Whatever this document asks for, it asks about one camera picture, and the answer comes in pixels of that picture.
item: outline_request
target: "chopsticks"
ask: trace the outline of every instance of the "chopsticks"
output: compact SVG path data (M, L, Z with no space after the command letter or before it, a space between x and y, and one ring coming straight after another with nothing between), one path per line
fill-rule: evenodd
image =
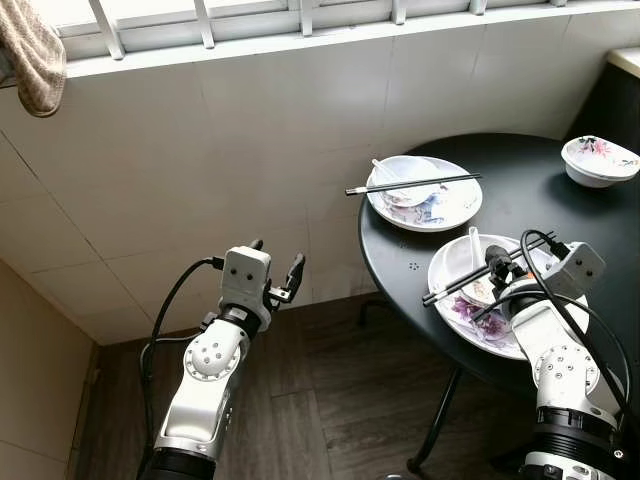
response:
M556 237L556 235L553 233L553 230L549 231L547 233L547 236L549 238L555 238ZM545 241L542 238L539 238L539 239L534 240L533 242L527 244L527 247L529 249L538 248L539 246L543 245L544 243L545 243ZM511 252L509 252L509 256L511 257L512 260L515 260L516 258L521 257L522 256L522 249L521 248L516 248L515 250L512 250ZM474 270L473 272L470 272L467 275L465 275L463 277L460 277L459 279L457 279L454 282L450 283L446 287L425 295L424 297L422 297L422 304L425 307L433 305L434 303L442 300L447 295L450 295L453 292L455 292L457 290L460 290L462 287L464 287L468 283L471 283L474 280L477 280L478 278L483 277L487 273L489 273L489 267L488 266L485 265L484 267L480 267L480 268Z
M437 183L459 182L461 180L472 180L474 178L482 178L479 173L470 173L468 175L456 175L453 177L430 178L426 180L409 180L407 182L386 183L384 185L375 185L371 187L354 187L345 189L346 196L361 195L363 193L387 192L389 190L397 190L400 188L422 187L424 185L434 185Z

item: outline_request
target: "window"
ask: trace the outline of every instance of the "window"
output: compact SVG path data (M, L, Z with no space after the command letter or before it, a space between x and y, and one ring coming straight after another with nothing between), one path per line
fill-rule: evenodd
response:
M31 0L71 60L563 0Z

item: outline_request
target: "wall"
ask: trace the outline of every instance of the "wall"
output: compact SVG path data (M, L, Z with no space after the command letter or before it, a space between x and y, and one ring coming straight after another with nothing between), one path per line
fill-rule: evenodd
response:
M0 91L0 255L102 344L148 335L186 265L258 235L275 281L308 254L298 304L369 291L342 192L371 158L466 132L561 138L606 52L639 43L625 11L74 78L47 120ZM166 330L197 324L218 279L190 281Z
M91 340L0 261L0 480L62 480Z

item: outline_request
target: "towel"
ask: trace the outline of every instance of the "towel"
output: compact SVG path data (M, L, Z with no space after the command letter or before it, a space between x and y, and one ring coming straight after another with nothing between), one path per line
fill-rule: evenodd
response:
M0 0L0 47L13 63L18 97L27 112L53 115L62 99L66 55L29 0Z

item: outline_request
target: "window sill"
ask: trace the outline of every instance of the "window sill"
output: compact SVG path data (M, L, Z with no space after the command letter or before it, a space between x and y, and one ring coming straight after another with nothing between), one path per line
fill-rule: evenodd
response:
M570 3L566 7L536 4L496 8L487 10L482 16L475 16L469 12L460 12L408 18L404 25L395 25L392 22L381 22L353 27L314 30L313 36L311 37L303 37L299 32L296 32L242 40L228 40L217 42L215 48L210 50L205 49L199 44L133 52L128 53L124 59L119 61L115 61L108 56L71 61L67 65L67 76L68 78L79 78L141 68L298 50L435 30L624 10L640 10L640 1L632 3L628 1L600 0Z

